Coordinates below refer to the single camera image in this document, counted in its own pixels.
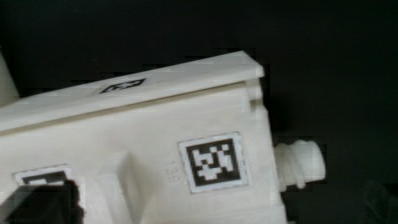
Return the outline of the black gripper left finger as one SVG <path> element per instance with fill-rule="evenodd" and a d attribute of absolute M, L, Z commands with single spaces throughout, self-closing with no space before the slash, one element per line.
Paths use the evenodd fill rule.
<path fill-rule="evenodd" d="M 0 224 L 83 224 L 76 183 L 19 186 L 0 203 Z"/>

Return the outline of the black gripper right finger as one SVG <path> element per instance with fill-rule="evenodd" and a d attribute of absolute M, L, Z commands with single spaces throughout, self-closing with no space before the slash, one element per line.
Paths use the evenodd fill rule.
<path fill-rule="evenodd" d="M 398 224 L 398 183 L 371 181 L 362 203 L 361 224 Z"/>

